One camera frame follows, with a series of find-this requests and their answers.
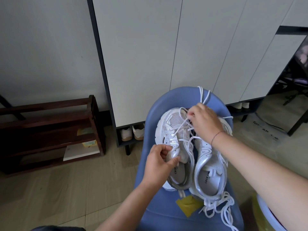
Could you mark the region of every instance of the blue plastic chair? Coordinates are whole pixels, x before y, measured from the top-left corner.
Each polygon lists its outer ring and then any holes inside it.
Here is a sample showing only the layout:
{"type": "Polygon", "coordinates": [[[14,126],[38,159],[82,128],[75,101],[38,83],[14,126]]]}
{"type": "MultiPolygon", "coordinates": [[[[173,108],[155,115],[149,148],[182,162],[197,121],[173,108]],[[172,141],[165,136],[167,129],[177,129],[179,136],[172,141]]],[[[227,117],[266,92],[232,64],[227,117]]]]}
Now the blue plastic chair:
{"type": "MultiPolygon", "coordinates": [[[[204,90],[202,100],[205,99],[207,92],[207,90],[204,90]]],[[[199,88],[179,87],[165,93],[153,104],[145,121],[143,149],[138,166],[135,187],[142,181],[145,162],[151,147],[155,144],[155,130],[161,116],[171,108],[190,108],[198,102],[200,102],[199,88]]],[[[230,116],[227,107],[213,93],[210,94],[205,104],[213,109],[220,117],[230,116]]],[[[233,129],[232,119],[226,119],[226,121],[233,129]]],[[[196,152],[194,152],[194,156],[195,162],[197,162],[196,152]]],[[[227,182],[225,190],[235,198],[229,181],[227,182]]],[[[189,195],[189,190],[185,190],[185,194],[186,196],[189,195]]],[[[148,205],[137,230],[231,230],[222,222],[221,214],[215,214],[212,218],[207,218],[203,212],[199,214],[198,211],[195,211],[187,218],[176,204],[176,200],[178,199],[179,193],[177,191],[171,192],[161,188],[148,205]]],[[[233,225],[237,227],[239,231],[244,230],[243,218],[237,202],[231,206],[231,212],[233,216],[233,225]]]]}

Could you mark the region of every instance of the white cabinet door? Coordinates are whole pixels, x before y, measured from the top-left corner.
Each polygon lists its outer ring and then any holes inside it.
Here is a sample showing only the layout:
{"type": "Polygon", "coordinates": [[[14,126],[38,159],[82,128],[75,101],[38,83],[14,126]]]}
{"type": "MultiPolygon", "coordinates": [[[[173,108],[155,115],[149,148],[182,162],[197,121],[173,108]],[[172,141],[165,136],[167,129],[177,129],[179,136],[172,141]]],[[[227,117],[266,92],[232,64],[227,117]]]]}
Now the white cabinet door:
{"type": "Polygon", "coordinates": [[[246,0],[183,0],[171,89],[213,90],[246,0]]]}
{"type": "Polygon", "coordinates": [[[281,25],[308,27],[308,0],[294,0],[281,25]]]}
{"type": "Polygon", "coordinates": [[[275,35],[242,100],[266,96],[306,36],[275,35]]]}
{"type": "Polygon", "coordinates": [[[93,0],[117,127],[170,89],[182,0],[93,0]]]}
{"type": "Polygon", "coordinates": [[[293,0],[247,0],[214,94],[225,104],[238,102],[293,0]]]}

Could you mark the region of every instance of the bracelet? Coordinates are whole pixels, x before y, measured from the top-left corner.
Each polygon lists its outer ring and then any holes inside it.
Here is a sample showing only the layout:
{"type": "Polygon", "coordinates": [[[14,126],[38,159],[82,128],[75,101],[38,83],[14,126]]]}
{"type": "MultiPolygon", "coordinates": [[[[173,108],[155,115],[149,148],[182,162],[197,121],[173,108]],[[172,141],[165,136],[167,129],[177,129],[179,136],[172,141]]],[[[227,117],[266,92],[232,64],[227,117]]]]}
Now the bracelet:
{"type": "Polygon", "coordinates": [[[220,131],[220,132],[218,132],[217,134],[215,134],[215,136],[213,137],[213,139],[212,139],[212,141],[211,141],[211,145],[213,144],[214,138],[215,138],[218,134],[220,134],[220,133],[222,133],[222,132],[224,132],[224,131],[220,131]]]}

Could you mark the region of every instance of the white bucket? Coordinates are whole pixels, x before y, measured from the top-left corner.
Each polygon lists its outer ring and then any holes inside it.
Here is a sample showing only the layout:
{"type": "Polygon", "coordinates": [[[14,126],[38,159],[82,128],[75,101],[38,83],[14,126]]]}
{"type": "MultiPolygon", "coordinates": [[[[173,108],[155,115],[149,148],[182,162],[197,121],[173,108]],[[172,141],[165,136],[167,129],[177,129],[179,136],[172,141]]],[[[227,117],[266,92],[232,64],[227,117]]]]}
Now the white bucket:
{"type": "Polygon", "coordinates": [[[263,213],[263,215],[265,216],[265,218],[267,219],[267,221],[270,223],[270,225],[272,226],[273,229],[275,229],[275,231],[287,231],[280,223],[279,221],[277,221],[277,219],[275,218],[275,216],[272,214],[272,212],[270,211],[269,207],[266,205],[266,203],[264,202],[264,200],[261,198],[260,195],[257,194],[257,200],[258,200],[258,204],[260,206],[260,209],[263,213]]]}

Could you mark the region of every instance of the person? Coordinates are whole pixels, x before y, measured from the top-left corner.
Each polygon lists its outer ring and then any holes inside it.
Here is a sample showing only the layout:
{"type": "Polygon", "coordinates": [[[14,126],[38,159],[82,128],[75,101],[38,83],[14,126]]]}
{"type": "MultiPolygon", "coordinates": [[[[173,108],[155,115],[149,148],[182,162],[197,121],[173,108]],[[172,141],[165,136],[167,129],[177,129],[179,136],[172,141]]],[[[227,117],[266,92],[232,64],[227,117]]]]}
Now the person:
{"type": "MultiPolygon", "coordinates": [[[[187,117],[195,132],[229,159],[288,231],[307,229],[307,179],[227,135],[214,111],[202,103],[190,108],[187,117]]],[[[137,227],[151,199],[180,160],[178,156],[164,162],[171,149],[164,144],[151,148],[142,182],[97,231],[134,230],[137,227]]]]}

